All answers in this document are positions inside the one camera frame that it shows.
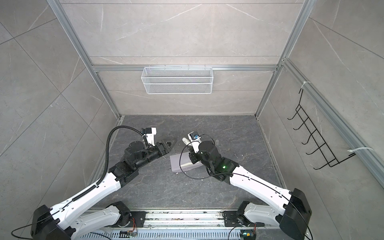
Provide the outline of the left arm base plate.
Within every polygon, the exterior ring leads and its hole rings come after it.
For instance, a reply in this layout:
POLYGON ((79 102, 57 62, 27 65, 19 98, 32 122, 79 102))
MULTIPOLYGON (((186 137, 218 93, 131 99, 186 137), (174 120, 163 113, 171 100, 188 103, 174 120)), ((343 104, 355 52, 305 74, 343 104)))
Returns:
POLYGON ((133 211, 131 212, 131 217, 127 228, 133 228, 133 220, 135 220, 136 228, 143 228, 147 212, 145 211, 133 211))

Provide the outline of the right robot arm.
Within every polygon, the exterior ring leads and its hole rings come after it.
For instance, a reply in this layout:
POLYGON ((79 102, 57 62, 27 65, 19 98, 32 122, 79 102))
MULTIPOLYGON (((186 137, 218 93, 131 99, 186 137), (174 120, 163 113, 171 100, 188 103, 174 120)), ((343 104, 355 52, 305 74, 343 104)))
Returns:
POLYGON ((304 192, 299 189, 283 189, 253 175, 237 162, 221 156, 211 141, 183 138, 183 142, 189 150, 191 162, 202 163, 209 177, 245 190, 271 207, 270 212, 266 212, 244 201, 237 211, 238 221, 242 225, 277 225, 294 240, 313 239, 309 228, 312 210, 304 192))

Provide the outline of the grey purple envelope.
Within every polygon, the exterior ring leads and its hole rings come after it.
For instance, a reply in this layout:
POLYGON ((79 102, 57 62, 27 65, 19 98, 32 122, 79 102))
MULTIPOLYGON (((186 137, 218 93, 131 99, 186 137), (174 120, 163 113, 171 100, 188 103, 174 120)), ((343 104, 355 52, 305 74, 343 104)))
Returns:
POLYGON ((187 172, 203 166, 201 162, 193 164, 189 158, 189 153, 172 155, 170 161, 173 173, 187 172))

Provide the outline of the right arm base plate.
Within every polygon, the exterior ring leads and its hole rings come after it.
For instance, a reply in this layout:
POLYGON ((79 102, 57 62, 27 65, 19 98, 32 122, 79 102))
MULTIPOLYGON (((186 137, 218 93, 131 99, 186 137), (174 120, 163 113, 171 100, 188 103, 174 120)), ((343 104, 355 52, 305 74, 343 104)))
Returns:
POLYGON ((236 211, 223 211, 222 217, 224 219, 225 227, 239 227, 239 226, 241 226, 241 223, 239 222, 239 220, 237 218, 237 212, 236 211))

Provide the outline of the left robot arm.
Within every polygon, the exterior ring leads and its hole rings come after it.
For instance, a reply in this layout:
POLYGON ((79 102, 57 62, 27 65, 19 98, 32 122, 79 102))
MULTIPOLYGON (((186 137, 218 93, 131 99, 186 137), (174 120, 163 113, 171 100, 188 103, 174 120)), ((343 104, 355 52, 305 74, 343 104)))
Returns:
POLYGON ((125 149, 121 160, 104 177, 75 196, 51 208, 43 205, 35 210, 31 236, 34 240, 74 240, 103 227, 129 224, 131 212, 122 202, 103 210, 86 214, 96 203, 131 182, 139 168, 167 155, 175 146, 175 139, 164 139, 145 147, 135 141, 125 149))

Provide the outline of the white glue stick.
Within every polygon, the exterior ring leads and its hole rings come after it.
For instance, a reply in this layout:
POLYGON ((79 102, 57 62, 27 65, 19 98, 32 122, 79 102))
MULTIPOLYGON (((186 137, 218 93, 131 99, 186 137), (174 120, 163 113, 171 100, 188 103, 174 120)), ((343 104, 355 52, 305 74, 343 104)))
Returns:
POLYGON ((183 143, 184 143, 186 146, 189 146, 190 143, 191 143, 191 141, 190 141, 189 139, 187 139, 187 138, 182 138, 182 141, 183 141, 183 143))

